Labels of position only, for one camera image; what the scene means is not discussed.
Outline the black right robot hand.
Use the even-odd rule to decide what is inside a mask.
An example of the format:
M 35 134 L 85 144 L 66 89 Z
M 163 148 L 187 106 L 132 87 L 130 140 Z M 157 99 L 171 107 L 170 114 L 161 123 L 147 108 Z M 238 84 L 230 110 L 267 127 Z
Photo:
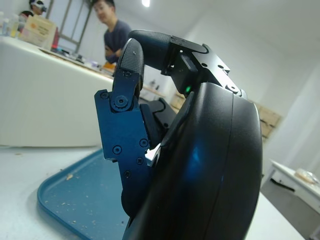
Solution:
M 257 107 L 210 49 L 128 35 L 95 105 L 104 158 L 119 167 L 125 240 L 243 240 L 258 203 Z

